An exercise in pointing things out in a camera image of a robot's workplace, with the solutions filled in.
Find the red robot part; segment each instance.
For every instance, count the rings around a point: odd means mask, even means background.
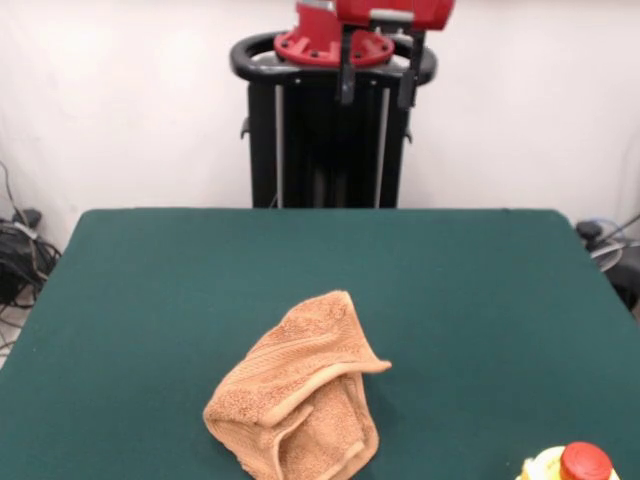
[[[342,23],[336,13],[304,3],[298,3],[297,10],[298,26],[275,39],[278,55],[301,65],[337,68],[340,65]],[[394,48],[393,41],[383,35],[357,30],[353,34],[351,63],[355,67],[386,63]]]
[[[340,22],[366,27],[372,22],[410,25],[414,30],[442,30],[454,0],[335,0]]]

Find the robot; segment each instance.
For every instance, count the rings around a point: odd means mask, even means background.
[[[445,27],[453,0],[298,0],[296,8],[293,30],[231,51],[233,71],[249,81],[241,136],[251,139],[253,205],[393,208],[409,113],[437,67],[426,32]]]

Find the black handle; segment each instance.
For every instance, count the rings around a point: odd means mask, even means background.
[[[231,68],[240,78],[250,82],[266,83],[271,85],[298,85],[298,84],[328,84],[335,85],[338,68],[310,67],[295,65],[280,59],[259,59],[254,57],[262,53],[273,52],[273,41],[282,32],[264,33],[245,38],[236,43],[231,49]],[[411,59],[412,43],[401,38],[394,38],[395,55]],[[429,83],[436,74],[438,61],[434,53],[425,47],[420,69],[418,71],[417,84]],[[384,88],[397,87],[400,84],[406,68],[395,64],[393,61],[386,65],[372,68],[359,68],[356,70],[356,82],[375,83]]]

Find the red bottle cap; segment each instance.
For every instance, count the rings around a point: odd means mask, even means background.
[[[585,442],[568,445],[560,462],[562,480],[609,480],[613,472],[607,454]]]

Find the white wall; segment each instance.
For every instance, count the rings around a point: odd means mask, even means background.
[[[249,206],[228,50],[290,26],[293,5],[4,0],[0,154],[20,205],[61,245],[90,208]],[[413,113],[402,206],[640,207],[636,0],[459,0],[429,44],[440,72]]]

